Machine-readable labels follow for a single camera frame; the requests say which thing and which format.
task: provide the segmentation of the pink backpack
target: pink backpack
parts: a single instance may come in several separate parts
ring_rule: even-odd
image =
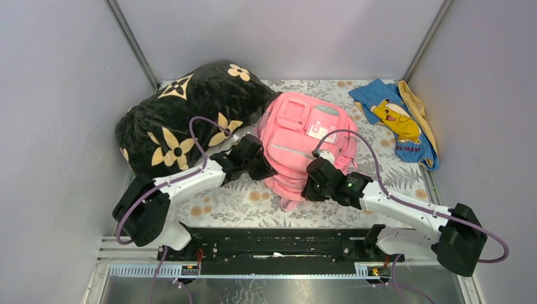
[[[265,157],[278,174],[264,181],[282,197],[282,209],[290,211],[304,201],[301,193],[308,178],[306,167],[314,160],[312,151],[323,136],[338,129],[358,130],[342,108],[310,96],[282,93],[267,108],[258,135]],[[340,132],[328,137],[320,149],[330,151],[334,166],[346,174],[354,165],[357,140]]]

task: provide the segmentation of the black plush cushion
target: black plush cushion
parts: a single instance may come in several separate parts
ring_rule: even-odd
[[[192,117],[209,118],[234,132],[256,122],[278,94],[232,62],[210,63],[131,108],[116,126],[116,139],[135,174],[171,175],[201,158],[188,128]],[[204,150],[227,138],[202,120],[193,129]]]

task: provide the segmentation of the pikachu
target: pikachu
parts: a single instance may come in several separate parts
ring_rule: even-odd
[[[418,124],[401,106],[385,99],[379,106],[372,106],[370,110],[398,135],[397,141],[401,143],[411,141],[415,144],[421,144],[419,140],[421,130]]]

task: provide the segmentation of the white wall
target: white wall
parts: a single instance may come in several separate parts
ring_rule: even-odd
[[[80,303],[151,88],[104,1],[1,1],[0,41],[0,302]]]
[[[455,1],[410,82],[438,140],[441,196],[510,246],[478,267],[487,304],[537,301],[536,29],[535,0]],[[484,257],[500,254],[490,240]]]
[[[400,79],[442,0],[120,0],[161,79],[232,59],[261,79]]]

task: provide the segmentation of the glass surface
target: glass surface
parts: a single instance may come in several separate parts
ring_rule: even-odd
[[[419,288],[436,304],[464,303],[456,275],[441,267],[397,266],[401,284]],[[103,304],[147,304],[151,278],[109,277]],[[194,304],[338,304],[404,303],[395,287],[373,288],[365,280],[349,279],[197,279],[187,285]],[[403,291],[410,303],[429,303]],[[171,279],[157,279],[154,304],[189,303],[187,293]]]

